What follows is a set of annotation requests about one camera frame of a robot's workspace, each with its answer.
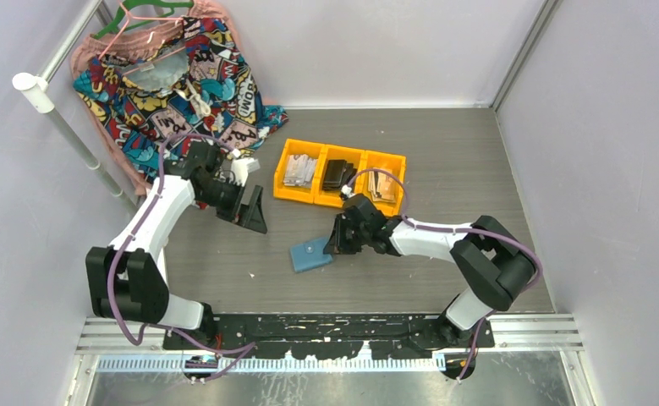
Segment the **blue card holder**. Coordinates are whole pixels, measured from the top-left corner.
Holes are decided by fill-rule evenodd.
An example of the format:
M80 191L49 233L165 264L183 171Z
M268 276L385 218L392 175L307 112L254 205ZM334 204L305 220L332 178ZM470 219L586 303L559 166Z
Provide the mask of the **blue card holder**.
M324 253L328 241L328 237L321 237L292 246L289 254L294 272L307 272L332 263L333 256Z

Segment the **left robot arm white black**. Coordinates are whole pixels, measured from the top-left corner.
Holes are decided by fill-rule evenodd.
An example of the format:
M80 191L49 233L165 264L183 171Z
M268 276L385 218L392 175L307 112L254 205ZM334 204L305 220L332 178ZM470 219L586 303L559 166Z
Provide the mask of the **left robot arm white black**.
M224 167L227 156L232 161ZM248 177L259 167L254 157L227 154L205 141L191 142L183 158L161 159L152 188L128 226L85 257L94 315L114 319L123 332L134 321L181 330L197 349L212 346L217 338L212 308L171 293L164 248L178 219L195 203L214 208L223 221L266 233L263 188L255 187L248 203L242 201Z

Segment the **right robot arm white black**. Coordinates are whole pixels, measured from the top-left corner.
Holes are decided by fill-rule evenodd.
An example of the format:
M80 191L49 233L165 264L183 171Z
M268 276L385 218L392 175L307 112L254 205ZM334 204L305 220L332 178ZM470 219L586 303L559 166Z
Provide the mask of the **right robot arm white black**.
M424 256L453 263L467 283L441 313L437 336L458 348L487 316L508 310L541 273L537 256L494 217L459 225L384 215L364 195L352 195L336 215L323 251L353 255L364 247L377 254Z

